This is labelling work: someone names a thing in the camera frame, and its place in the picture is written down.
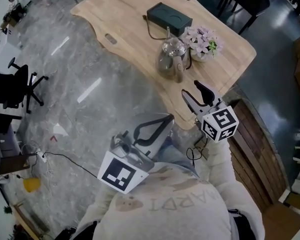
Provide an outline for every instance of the white marker cube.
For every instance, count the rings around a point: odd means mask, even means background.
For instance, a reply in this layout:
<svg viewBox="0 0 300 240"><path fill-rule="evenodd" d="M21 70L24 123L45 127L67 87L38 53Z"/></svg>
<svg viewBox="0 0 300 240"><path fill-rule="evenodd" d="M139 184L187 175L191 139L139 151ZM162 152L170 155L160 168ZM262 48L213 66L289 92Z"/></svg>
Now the white marker cube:
<svg viewBox="0 0 300 240"><path fill-rule="evenodd" d="M239 120L231 106L202 117L201 130L214 142L233 136Z"/></svg>

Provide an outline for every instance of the wooden table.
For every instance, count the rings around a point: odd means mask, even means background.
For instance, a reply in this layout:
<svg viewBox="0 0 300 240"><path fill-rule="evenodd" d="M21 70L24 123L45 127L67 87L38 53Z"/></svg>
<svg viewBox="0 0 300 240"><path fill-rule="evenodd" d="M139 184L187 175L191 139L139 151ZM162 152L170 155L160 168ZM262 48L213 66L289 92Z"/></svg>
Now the wooden table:
<svg viewBox="0 0 300 240"><path fill-rule="evenodd" d="M151 39L142 15L159 2L193 18L192 26L215 30L223 41L221 55L204 63L193 61L181 83L161 77L156 69L157 52L162 41ZM168 112L174 115L175 122L184 130L194 126L196 117L184 102L181 90L189 91L202 103L201 94L194 85L194 80L200 80L224 95L256 56L255 49L245 39L197 0L84 0L71 13L86 19L106 49L134 64L153 82ZM166 31L154 23L150 22L149 26L154 37L166 35Z"/></svg>

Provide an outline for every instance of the yellow object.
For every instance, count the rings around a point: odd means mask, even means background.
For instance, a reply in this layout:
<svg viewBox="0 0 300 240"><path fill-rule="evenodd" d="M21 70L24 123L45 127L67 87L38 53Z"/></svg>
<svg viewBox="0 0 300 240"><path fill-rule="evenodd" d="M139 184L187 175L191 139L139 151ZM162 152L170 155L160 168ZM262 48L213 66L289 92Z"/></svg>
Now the yellow object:
<svg viewBox="0 0 300 240"><path fill-rule="evenodd" d="M36 191L41 186L41 182L37 177L25 178L23 180L23 186L27 192L31 193Z"/></svg>

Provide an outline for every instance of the wooden crate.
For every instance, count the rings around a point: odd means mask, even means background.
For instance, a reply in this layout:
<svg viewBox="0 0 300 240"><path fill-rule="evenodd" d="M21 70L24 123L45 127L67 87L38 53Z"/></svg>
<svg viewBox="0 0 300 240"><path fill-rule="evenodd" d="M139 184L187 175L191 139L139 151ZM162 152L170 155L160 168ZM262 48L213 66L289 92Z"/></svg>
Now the wooden crate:
<svg viewBox="0 0 300 240"><path fill-rule="evenodd" d="M228 139L236 179L251 194L261 212L276 204L287 188L284 174L258 122L242 100L232 104L238 129Z"/></svg>

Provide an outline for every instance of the teapot lid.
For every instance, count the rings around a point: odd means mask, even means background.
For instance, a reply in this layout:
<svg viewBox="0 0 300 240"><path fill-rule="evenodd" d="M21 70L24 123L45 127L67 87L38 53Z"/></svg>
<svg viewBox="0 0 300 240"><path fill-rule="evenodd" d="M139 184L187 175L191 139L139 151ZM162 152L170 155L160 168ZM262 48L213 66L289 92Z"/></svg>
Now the teapot lid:
<svg viewBox="0 0 300 240"><path fill-rule="evenodd" d="M163 42L162 49L171 57L182 56L187 52L187 47L180 38L170 37L169 27L167 27L167 39Z"/></svg>

